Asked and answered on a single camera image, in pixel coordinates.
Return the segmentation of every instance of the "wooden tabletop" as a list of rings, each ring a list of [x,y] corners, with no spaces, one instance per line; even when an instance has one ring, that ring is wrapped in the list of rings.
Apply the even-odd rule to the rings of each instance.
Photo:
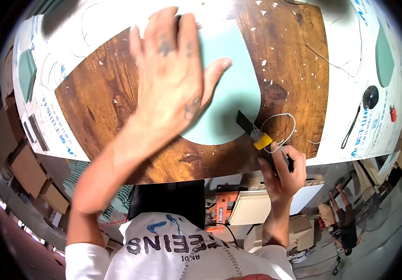
[[[236,0],[230,18],[238,22],[260,86],[260,112],[255,124],[261,126],[271,115],[291,113],[296,132],[287,144],[304,152],[307,159],[315,157],[319,144],[309,140],[321,140],[329,65],[306,44],[328,57],[320,9],[285,1],[274,8],[269,2],[256,5],[253,0]],[[115,137],[137,106],[139,76],[129,53],[129,30],[100,46],[55,90],[66,121],[91,160]],[[264,67],[262,59],[267,61]],[[263,131],[280,141],[292,128],[293,120],[281,116],[268,121]],[[178,182],[256,171],[260,169],[257,155],[245,134],[213,146],[178,136],[125,183]]]

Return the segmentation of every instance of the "forearm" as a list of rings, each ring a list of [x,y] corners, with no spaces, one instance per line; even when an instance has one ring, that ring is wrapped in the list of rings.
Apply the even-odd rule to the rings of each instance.
[[[84,171],[78,180],[69,216],[67,244],[102,244],[97,215],[105,210],[126,178],[150,155],[165,145],[149,134],[136,115]]]
[[[288,224],[293,197],[271,202],[271,212],[263,224],[262,242],[266,245],[288,247]]]

